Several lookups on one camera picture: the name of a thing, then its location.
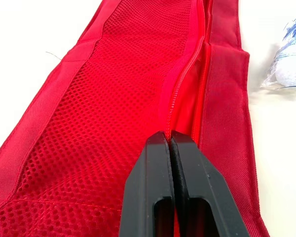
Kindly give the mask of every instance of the white background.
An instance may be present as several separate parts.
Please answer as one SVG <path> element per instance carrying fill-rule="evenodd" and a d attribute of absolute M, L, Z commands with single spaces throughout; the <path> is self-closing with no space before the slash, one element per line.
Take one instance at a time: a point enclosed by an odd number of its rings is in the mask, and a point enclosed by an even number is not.
<path fill-rule="evenodd" d="M 272 237 L 296 237 L 296 91 L 259 88 L 278 33 L 296 10 L 296 0 L 279 2 L 240 0 L 239 17 L 243 48 L 251 55 L 249 108 L 261 214 Z M 0 0 L 0 146 L 99 4 Z"/>

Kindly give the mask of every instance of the plastic wrapper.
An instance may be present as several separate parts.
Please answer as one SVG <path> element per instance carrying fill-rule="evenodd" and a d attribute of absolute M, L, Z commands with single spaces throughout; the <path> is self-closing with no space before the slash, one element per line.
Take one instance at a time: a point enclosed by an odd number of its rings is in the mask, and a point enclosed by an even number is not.
<path fill-rule="evenodd" d="M 281 48 L 277 51 L 261 87 L 296 87 L 296 19 L 285 26 Z"/>

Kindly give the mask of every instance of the red zipper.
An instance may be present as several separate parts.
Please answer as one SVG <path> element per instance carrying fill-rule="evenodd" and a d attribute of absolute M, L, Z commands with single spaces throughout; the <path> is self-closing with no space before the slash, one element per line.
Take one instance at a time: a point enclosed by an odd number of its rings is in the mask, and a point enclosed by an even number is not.
<path fill-rule="evenodd" d="M 210 58 L 211 58 L 211 46 L 209 44 L 209 37 L 210 37 L 210 30 L 212 25 L 212 14 L 211 14 L 212 6 L 213 6 L 213 0 L 209 0 L 208 5 L 206 7 L 207 14 L 205 15 L 205 19 L 208 19 L 208 21 L 207 21 L 206 33 L 204 38 L 204 47 L 203 47 L 203 53 L 202 53 L 202 55 L 204 55 L 204 59 L 203 59 L 204 67 L 203 67 L 202 74 L 199 81 L 199 88 L 198 88 L 198 94 L 197 94 L 196 106 L 195 106 L 195 114 L 193 116 L 193 124 L 192 124 L 192 131 L 191 131 L 191 138 L 197 145 L 199 145 L 199 142 L 200 142 L 205 88 L 206 88 L 206 82 L 207 82 Z"/>
<path fill-rule="evenodd" d="M 181 87 L 182 82 L 183 82 L 184 78 L 186 77 L 188 71 L 191 69 L 191 67 L 195 64 L 196 60 L 198 59 L 199 53 L 202 49 L 202 44 L 203 44 L 204 35 L 205 35 L 205 27 L 206 27 L 206 25 L 205 26 L 201 25 L 201 22 L 206 17 L 204 5 L 202 3 L 203 3 L 202 0 L 197 0 L 196 7 L 197 7 L 198 22 L 199 22 L 200 39 L 197 43 L 196 49 L 195 49 L 191 59 L 189 60 L 188 64 L 185 66 L 185 68 L 183 69 L 179 79 L 176 82 L 176 85 L 174 87 L 174 91 L 172 93 L 172 97 L 170 100 L 171 104 L 170 104 L 170 108 L 169 108 L 168 119 L 167 119 L 166 130 L 165 130 L 165 136 L 166 136 L 167 140 L 170 140 L 170 137 L 171 137 L 171 130 L 172 130 L 171 122 L 172 122 L 173 111 L 174 111 L 174 108 L 176 105 L 176 99 L 178 97 L 180 87 Z"/>
<path fill-rule="evenodd" d="M 167 125 L 166 125 L 166 131 L 165 131 L 165 136 L 167 138 L 167 140 L 170 140 L 171 137 L 171 130 L 172 130 L 172 126 L 171 126 L 171 122 L 172 122 L 172 114 L 173 114 L 173 110 L 175 108 L 176 105 L 176 99 L 178 97 L 178 93 L 180 90 L 180 87 L 182 85 L 182 82 L 184 80 L 184 78 L 186 77 L 188 71 L 190 70 L 190 68 L 195 64 L 198 56 L 199 56 L 199 52 L 202 48 L 202 44 L 203 44 L 203 39 L 204 37 L 202 37 L 197 44 L 197 48 L 195 50 L 195 52 L 193 53 L 190 61 L 188 62 L 187 66 L 184 68 L 183 72 L 181 73 L 179 79 L 176 82 L 174 91 L 172 93 L 172 97 L 171 97 L 171 104 L 170 104 L 170 109 L 169 109 L 169 113 L 168 113 L 168 119 L 167 119 Z"/>
<path fill-rule="evenodd" d="M 192 139 L 199 144 L 199 137 L 200 137 L 200 130 L 201 130 L 201 120 L 202 120 L 202 112 L 203 112 L 203 104 L 204 104 L 204 95 L 205 95 L 205 88 L 206 88 L 206 81 L 209 69 L 209 61 L 211 56 L 211 47 L 209 45 L 209 36 L 210 36 L 210 27 L 212 23 L 212 4 L 213 0 L 209 0 L 207 5 L 203 5 L 203 1 L 199 0 L 197 2 L 197 13 L 199 19 L 199 31 L 200 31 L 200 40 L 198 41 L 197 47 L 191 59 L 189 60 L 187 66 L 184 68 L 183 72 L 181 73 L 178 81 L 176 82 L 174 91 L 171 97 L 171 104 L 168 113 L 168 119 L 166 124 L 165 135 L 167 140 L 170 140 L 171 137 L 171 130 L 172 130 L 172 120 L 173 120 L 173 111 L 176 105 L 176 99 L 178 97 L 178 93 L 180 87 L 183 83 L 184 78 L 186 77 L 188 71 L 191 67 L 195 64 L 195 62 L 200 59 L 203 62 L 202 66 L 202 73 L 199 79 L 199 87 L 197 92 L 196 104 L 195 104 L 195 112 L 192 119 L 192 131 L 191 137 Z M 208 19 L 205 22 L 205 27 L 201 26 L 202 21 Z"/>

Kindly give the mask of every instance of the black plastic tool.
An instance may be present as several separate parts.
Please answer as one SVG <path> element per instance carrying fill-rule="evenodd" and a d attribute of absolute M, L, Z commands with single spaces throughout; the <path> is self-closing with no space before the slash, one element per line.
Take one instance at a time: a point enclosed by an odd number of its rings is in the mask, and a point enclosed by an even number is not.
<path fill-rule="evenodd" d="M 249 237 L 226 181 L 192 139 L 173 131 L 169 151 L 158 132 L 127 179 L 119 237 L 172 237 L 174 202 L 180 237 Z"/>
<path fill-rule="evenodd" d="M 158 132 L 126 181 L 119 237 L 172 237 L 174 206 L 169 147 Z"/>

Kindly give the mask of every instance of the red fabric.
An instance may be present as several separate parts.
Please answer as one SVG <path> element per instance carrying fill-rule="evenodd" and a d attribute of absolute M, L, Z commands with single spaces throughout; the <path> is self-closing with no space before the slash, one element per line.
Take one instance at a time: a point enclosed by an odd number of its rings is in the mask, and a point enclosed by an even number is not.
<path fill-rule="evenodd" d="M 267 236 L 237 17 L 236 0 L 104 0 L 0 149 L 0 236 L 118 236 L 125 180 L 171 129 L 200 135 Z"/>

